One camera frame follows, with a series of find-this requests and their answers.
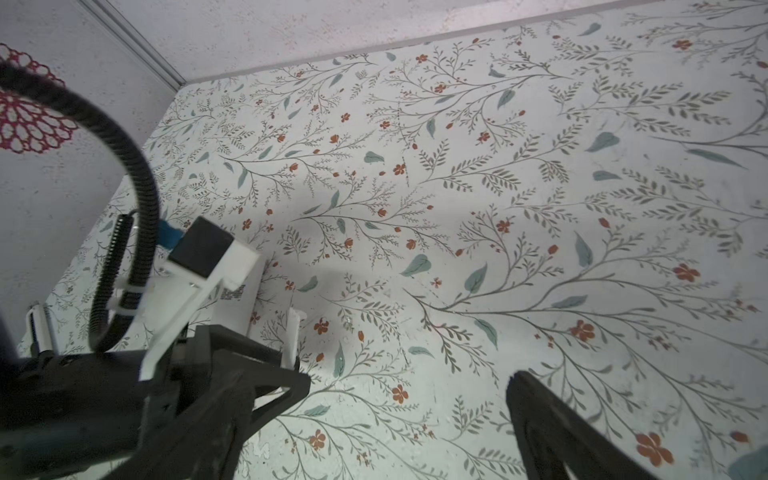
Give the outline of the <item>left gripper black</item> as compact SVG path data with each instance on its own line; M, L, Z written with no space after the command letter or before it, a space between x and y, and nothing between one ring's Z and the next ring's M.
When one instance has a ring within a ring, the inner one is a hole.
M1 369L1 475L57 479L114 462L114 479L230 479L244 444L213 355L276 365L280 352L220 325L174 341L155 376L144 351L56 355Z

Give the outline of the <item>white remote control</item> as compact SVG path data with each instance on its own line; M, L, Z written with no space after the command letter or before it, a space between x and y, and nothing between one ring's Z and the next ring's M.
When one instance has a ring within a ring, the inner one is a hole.
M248 333L255 310L266 257L261 256L246 280L235 290L217 286L198 308L189 324L189 336L198 326L220 325L235 333Z

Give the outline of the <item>white battery cover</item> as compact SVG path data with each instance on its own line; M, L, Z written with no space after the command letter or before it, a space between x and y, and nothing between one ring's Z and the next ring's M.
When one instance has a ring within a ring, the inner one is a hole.
M303 311L294 308L288 310L281 358L281 367L284 369L297 369L299 334L301 323L305 319L306 314Z

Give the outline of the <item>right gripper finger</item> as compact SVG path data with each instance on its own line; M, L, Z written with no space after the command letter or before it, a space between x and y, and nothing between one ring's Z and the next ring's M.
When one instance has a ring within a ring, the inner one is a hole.
M651 479L528 372L509 380L506 403L530 479Z

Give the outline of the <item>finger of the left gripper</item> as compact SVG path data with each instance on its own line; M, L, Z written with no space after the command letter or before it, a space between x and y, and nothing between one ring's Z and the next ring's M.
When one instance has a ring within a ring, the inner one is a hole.
M310 384L307 374L282 368L280 362L273 365L223 350L213 355L212 385L224 388L240 435L255 435L306 398Z

